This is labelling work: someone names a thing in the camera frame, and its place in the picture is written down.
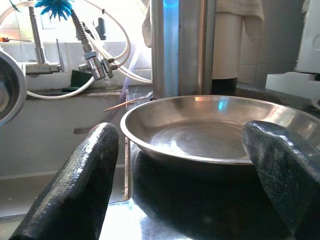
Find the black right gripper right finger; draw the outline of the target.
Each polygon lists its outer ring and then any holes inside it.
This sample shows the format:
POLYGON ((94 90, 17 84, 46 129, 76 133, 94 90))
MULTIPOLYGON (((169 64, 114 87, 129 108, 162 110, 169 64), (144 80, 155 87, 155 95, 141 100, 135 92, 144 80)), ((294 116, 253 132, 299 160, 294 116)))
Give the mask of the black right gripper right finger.
POLYGON ((275 123, 252 120, 242 144, 261 185, 297 240, 320 238, 320 151, 275 123))

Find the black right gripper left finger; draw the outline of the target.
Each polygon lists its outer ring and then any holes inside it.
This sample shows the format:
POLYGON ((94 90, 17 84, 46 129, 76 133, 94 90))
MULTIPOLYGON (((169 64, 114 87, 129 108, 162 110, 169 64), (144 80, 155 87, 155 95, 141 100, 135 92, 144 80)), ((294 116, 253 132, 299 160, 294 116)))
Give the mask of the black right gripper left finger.
POLYGON ((119 131, 94 126, 40 192, 12 240, 97 240, 119 154, 119 131))

